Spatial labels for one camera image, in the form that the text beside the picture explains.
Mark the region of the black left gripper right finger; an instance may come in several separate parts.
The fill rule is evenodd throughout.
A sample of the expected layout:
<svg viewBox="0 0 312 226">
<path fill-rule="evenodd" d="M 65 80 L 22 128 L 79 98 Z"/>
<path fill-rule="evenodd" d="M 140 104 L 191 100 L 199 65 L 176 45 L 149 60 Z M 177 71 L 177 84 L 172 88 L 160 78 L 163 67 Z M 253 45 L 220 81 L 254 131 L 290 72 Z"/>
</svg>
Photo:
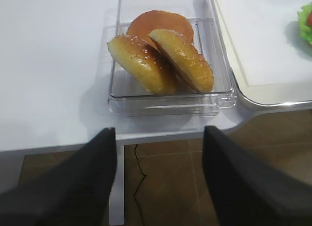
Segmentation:
<svg viewBox="0 0 312 226">
<path fill-rule="evenodd" d="M 202 168 L 221 226 L 310 226 L 312 187 L 204 128 Z"/>
</svg>

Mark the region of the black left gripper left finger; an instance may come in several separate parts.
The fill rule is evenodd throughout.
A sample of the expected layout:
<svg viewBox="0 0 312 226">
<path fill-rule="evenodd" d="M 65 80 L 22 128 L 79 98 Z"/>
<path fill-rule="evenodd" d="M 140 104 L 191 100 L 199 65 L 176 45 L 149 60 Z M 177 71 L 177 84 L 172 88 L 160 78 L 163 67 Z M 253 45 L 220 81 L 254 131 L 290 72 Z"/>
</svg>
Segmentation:
<svg viewBox="0 0 312 226">
<path fill-rule="evenodd" d="M 74 155 L 0 196 L 2 226 L 100 226 L 117 170 L 114 128 Z"/>
</svg>

